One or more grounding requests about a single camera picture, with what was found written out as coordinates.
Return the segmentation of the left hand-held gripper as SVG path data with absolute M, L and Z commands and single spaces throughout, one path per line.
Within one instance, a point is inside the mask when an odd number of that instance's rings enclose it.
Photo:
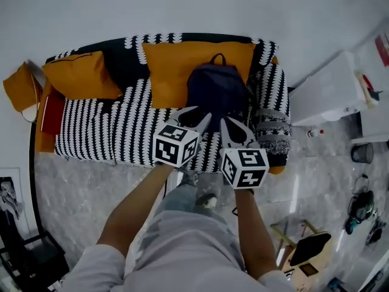
M 153 159 L 155 162 L 180 168 L 191 160 L 199 145 L 200 133 L 205 133 L 212 119 L 207 113 L 193 128 L 198 106 L 177 110 L 160 125 L 153 136 Z

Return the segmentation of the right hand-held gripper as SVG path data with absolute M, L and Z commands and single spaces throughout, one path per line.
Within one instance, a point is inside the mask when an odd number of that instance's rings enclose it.
M 269 171 L 266 150 L 253 131 L 242 122 L 225 117 L 220 120 L 222 142 L 220 171 L 235 190 L 261 187 Z

